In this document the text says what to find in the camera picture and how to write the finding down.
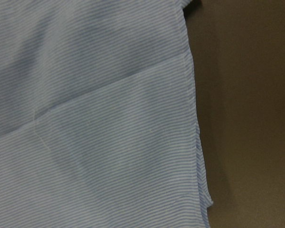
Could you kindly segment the blue striped button shirt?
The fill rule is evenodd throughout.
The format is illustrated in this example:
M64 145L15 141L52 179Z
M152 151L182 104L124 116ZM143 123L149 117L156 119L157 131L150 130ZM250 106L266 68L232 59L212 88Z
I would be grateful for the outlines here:
M207 228L187 0L0 0L0 228Z

